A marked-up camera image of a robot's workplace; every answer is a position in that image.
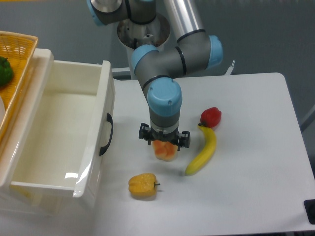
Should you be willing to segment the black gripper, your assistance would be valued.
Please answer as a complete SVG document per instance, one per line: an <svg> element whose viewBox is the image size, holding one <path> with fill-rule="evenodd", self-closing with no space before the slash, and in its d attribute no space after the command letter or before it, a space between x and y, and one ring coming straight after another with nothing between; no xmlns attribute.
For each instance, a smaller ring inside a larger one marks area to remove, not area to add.
<svg viewBox="0 0 315 236"><path fill-rule="evenodd" d="M147 141L148 145L151 145L152 141L170 142L177 146L177 151L181 148L190 147L190 132L183 131L180 133L176 128L171 133L164 133L163 131L155 131L148 124L141 123L139 129L139 139Z"/></svg>

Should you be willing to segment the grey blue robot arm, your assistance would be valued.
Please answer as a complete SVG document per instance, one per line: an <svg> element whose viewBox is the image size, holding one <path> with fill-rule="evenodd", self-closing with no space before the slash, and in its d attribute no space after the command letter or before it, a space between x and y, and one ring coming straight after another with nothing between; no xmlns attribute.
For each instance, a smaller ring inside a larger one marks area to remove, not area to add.
<svg viewBox="0 0 315 236"><path fill-rule="evenodd" d="M89 0L97 25L120 23L119 40L132 54L130 71L149 106L150 123L142 123L139 138L188 148L190 133L179 132L182 92L176 78L217 66L223 59L220 40L208 35L193 0L167 0L169 18L154 0Z"/></svg>

